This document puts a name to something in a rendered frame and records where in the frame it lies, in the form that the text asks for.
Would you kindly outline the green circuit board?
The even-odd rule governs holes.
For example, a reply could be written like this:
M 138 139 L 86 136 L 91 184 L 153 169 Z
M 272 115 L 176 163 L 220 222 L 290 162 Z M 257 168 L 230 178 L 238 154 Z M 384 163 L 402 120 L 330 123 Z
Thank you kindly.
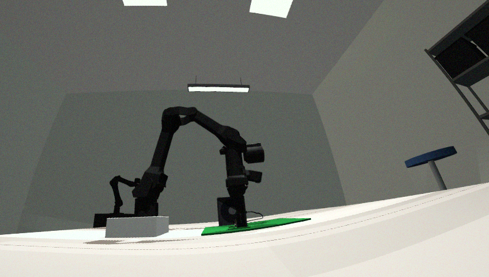
M 269 228 L 269 227 L 283 226 L 283 225 L 287 225 L 287 224 L 304 222 L 304 221 L 308 221 L 308 220 L 311 220 L 311 218 L 279 218 L 279 219 L 272 219 L 272 220 L 265 220 L 265 221 L 248 223 L 247 226 L 245 226 L 245 227 L 237 227 L 237 221 L 235 220 L 236 224 L 232 224 L 232 225 L 205 227 L 201 236 L 215 235 L 215 234 L 217 234 L 217 235 L 229 234 L 229 233 L 235 233 L 235 232 L 244 232 L 244 231 L 250 231 L 250 230 L 265 229 L 265 228 Z

